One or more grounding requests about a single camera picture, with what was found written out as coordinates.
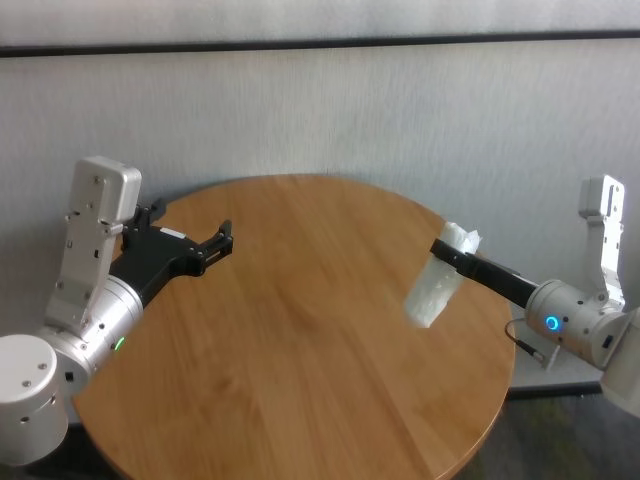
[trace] wooden tabletop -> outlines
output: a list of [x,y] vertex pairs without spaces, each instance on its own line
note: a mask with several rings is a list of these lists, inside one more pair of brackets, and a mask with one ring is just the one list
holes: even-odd
[[450,478],[504,400],[507,303],[465,281],[430,329],[403,300],[443,220],[350,180],[274,176],[199,191],[162,225],[233,255],[173,280],[76,398],[134,479]]

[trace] black cable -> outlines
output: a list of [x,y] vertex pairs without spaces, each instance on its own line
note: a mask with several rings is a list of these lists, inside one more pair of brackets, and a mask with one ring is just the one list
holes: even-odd
[[509,338],[509,340],[511,340],[518,347],[520,347],[522,350],[527,352],[527,354],[531,355],[538,362],[542,363],[542,362],[544,362],[544,359],[545,359],[545,357],[544,357],[544,355],[542,355],[542,353],[540,353],[538,350],[533,348],[527,342],[525,342],[523,340],[520,340],[520,339],[516,338],[515,336],[511,335],[511,333],[509,333],[509,326],[510,325],[512,325],[515,322],[523,322],[523,321],[524,321],[524,318],[514,318],[513,320],[509,320],[504,326],[504,333]]

